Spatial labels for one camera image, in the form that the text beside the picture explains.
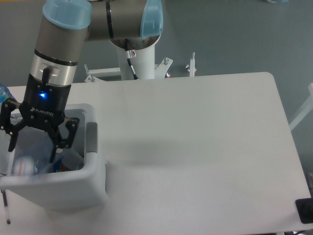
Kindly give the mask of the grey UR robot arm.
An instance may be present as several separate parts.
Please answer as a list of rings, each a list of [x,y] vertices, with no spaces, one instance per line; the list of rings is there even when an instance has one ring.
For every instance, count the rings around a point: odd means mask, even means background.
[[[25,127],[44,131],[56,153],[71,148],[79,119],[65,108],[82,47],[88,40],[158,37],[163,31],[159,0],[48,0],[34,49],[22,102],[7,98],[1,105],[0,128],[12,152]]]

